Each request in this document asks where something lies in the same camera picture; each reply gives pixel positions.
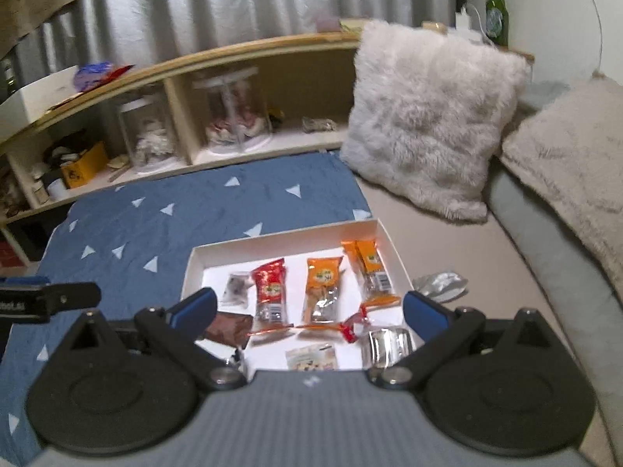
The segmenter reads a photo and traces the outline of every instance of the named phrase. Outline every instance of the hanging cord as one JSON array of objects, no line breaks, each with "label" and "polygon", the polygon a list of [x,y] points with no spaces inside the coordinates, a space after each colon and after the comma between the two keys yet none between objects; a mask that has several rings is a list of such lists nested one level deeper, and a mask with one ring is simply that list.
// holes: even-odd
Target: hanging cord
[{"label": "hanging cord", "polygon": [[488,45],[493,45],[495,46],[495,44],[493,43],[493,41],[487,37],[487,34],[485,33],[484,29],[482,28],[482,19],[480,18],[480,12],[478,12],[478,9],[476,8],[476,6],[474,4],[471,4],[470,2],[467,2],[465,5],[463,5],[463,8],[465,9],[466,6],[470,6],[472,7],[472,9],[474,9],[476,11],[476,15],[478,16],[478,24],[480,26],[480,32],[482,33],[482,39],[488,43]]},{"label": "hanging cord", "polygon": [[597,15],[597,23],[599,24],[599,63],[597,64],[597,68],[593,72],[593,75],[599,74],[601,70],[601,55],[604,51],[604,31],[601,26],[601,16],[599,15],[599,9],[597,8],[597,3],[595,0],[591,0],[593,2],[593,7],[595,8],[595,13]]}]

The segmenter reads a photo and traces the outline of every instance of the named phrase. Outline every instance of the orange cardboard box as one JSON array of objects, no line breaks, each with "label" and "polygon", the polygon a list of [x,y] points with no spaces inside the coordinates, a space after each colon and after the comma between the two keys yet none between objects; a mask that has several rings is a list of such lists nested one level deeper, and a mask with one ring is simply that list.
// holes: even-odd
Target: orange cardboard box
[{"label": "orange cardboard box", "polygon": [[104,142],[100,141],[85,152],[80,159],[61,167],[63,176],[70,188],[78,188],[87,184],[108,163]]}]

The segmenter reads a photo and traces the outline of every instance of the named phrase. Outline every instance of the wall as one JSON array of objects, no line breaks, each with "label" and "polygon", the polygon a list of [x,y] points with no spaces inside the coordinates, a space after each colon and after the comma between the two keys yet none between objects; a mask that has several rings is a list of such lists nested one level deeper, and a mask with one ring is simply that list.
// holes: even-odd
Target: wall
[{"label": "wall", "polygon": [[[486,0],[467,1],[484,15]],[[623,84],[623,0],[595,1],[604,30],[601,70]],[[591,75],[599,52],[599,28],[591,0],[506,0],[506,4],[509,45],[537,57],[535,82],[571,82]],[[475,16],[472,27],[478,27]]]}]

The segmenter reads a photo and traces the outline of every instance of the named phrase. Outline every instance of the silver curtain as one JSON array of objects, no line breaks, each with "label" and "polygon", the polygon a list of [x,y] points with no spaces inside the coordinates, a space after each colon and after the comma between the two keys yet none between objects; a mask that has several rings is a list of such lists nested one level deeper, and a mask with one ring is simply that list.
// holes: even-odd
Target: silver curtain
[{"label": "silver curtain", "polygon": [[21,83],[70,65],[111,60],[145,67],[247,40],[315,30],[316,18],[363,16],[449,24],[454,0],[77,0],[21,40]]}]

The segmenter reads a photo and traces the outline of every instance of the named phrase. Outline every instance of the blue mat with white triangles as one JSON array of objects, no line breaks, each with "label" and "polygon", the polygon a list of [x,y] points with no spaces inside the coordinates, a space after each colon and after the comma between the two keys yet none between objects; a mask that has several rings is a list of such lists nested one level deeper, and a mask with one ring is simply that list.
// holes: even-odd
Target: blue mat with white triangles
[{"label": "blue mat with white triangles", "polygon": [[[52,235],[39,275],[94,281],[110,319],[170,306],[191,249],[370,216],[353,174],[333,153],[205,170],[98,191],[78,200]],[[40,451],[24,402],[48,355],[78,316],[14,326],[0,364],[0,458],[26,465]]]}]

